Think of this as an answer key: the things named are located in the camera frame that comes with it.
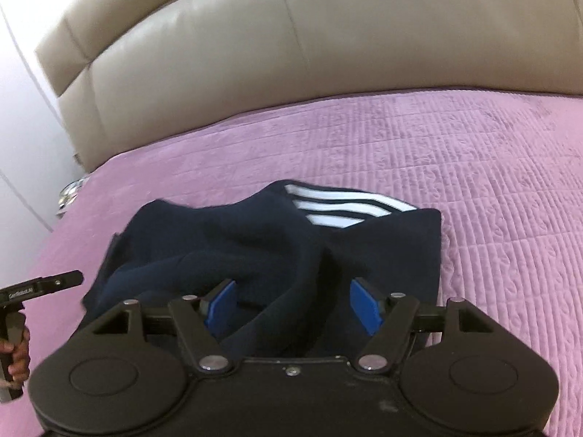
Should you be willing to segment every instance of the folded clothing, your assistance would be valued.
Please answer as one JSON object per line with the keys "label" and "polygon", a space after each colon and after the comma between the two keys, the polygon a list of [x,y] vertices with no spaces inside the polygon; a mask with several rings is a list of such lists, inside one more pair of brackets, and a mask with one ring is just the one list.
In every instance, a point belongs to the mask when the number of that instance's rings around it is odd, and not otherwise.
{"label": "folded clothing", "polygon": [[435,303],[441,214],[352,189],[277,181],[232,205],[156,200],[116,236],[85,295],[80,328],[137,298],[161,306],[238,286],[231,357],[354,357],[369,337],[351,311],[351,279]]}

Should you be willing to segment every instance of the pink bedspread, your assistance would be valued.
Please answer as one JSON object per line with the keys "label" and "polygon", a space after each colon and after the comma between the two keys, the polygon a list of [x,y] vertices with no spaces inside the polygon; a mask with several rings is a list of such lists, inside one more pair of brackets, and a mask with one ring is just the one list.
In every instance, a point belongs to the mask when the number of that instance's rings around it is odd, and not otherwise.
{"label": "pink bedspread", "polygon": [[[237,116],[100,167],[33,274],[82,270],[84,286],[30,301],[31,365],[76,328],[113,233],[146,202],[202,207],[276,179],[384,193],[443,212],[441,298],[464,296],[555,367],[547,430],[581,436],[583,100],[483,91],[328,99]],[[36,436],[25,395],[0,435]]]}

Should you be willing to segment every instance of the blue pad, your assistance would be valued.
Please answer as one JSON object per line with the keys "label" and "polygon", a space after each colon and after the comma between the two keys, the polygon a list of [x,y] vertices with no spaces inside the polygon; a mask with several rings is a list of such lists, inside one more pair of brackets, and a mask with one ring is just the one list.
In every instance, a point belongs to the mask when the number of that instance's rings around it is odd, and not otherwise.
{"label": "blue pad", "polygon": [[237,284],[231,281],[209,304],[205,326],[217,339],[224,338],[229,331],[232,315],[237,308]]}
{"label": "blue pad", "polygon": [[351,307],[369,335],[374,335],[383,324],[378,302],[356,280],[351,282]]}

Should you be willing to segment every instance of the quilted stitching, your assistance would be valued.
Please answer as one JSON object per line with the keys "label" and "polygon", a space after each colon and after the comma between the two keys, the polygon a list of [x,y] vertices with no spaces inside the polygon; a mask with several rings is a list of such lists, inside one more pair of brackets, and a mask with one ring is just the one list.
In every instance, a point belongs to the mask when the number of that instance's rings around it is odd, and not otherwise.
{"label": "quilted stitching", "polygon": [[[32,366],[74,330],[110,236],[141,205],[223,204],[296,178],[440,209],[440,300],[467,297],[545,357],[561,381],[547,430],[581,436],[582,152],[580,99],[456,90],[249,113],[119,155],[91,176],[34,268],[79,268],[88,280],[27,306]],[[0,416],[3,436],[40,430],[26,398]]]}

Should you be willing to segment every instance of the wall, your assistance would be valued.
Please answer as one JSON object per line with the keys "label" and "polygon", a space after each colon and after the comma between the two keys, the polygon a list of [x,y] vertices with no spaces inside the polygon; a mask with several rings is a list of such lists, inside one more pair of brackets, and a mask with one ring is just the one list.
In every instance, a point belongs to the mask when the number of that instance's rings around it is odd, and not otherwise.
{"label": "wall", "polygon": [[27,279],[83,175],[34,48],[70,0],[0,0],[0,288]]}

